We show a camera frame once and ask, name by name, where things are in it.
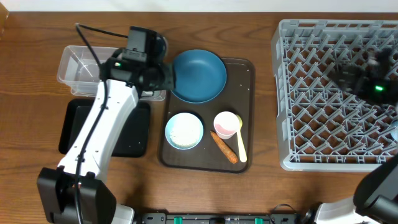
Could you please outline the light blue cup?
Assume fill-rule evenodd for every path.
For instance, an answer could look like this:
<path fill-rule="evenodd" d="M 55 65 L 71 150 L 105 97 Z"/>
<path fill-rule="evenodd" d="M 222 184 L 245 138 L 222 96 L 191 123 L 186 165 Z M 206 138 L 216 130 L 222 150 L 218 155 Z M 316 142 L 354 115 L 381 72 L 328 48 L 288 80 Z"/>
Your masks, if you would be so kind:
<path fill-rule="evenodd" d="M 391 136 L 393 140 L 398 141 L 398 120 L 394 120 L 391 123 L 390 127 L 393 128 L 393 130 L 391 131 Z"/>

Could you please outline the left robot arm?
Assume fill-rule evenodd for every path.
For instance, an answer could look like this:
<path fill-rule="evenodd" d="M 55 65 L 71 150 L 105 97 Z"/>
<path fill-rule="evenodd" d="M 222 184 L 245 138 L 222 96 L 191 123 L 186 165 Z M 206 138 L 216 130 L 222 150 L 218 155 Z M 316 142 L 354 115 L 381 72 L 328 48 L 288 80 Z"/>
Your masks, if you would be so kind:
<path fill-rule="evenodd" d="M 135 211 L 118 204 L 105 181 L 119 135 L 143 91 L 171 90 L 175 74 L 163 59 L 167 39 L 132 30 L 126 48 L 99 65 L 91 110 L 56 169 L 44 167 L 37 187 L 49 223 L 133 223 Z"/>

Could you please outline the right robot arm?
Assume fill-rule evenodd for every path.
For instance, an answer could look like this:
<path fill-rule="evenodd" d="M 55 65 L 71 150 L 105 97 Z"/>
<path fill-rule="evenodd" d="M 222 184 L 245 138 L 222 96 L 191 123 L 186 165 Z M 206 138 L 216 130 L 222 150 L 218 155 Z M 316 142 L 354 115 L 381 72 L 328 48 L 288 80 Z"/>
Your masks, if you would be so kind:
<path fill-rule="evenodd" d="M 368 57 L 370 69 L 345 66 L 329 77 L 340 90 L 371 105 L 397 107 L 397 80 L 387 78 L 391 48 Z M 397 156 L 388 160 L 359 183 L 354 195 L 309 210 L 302 223 L 397 223 Z"/>

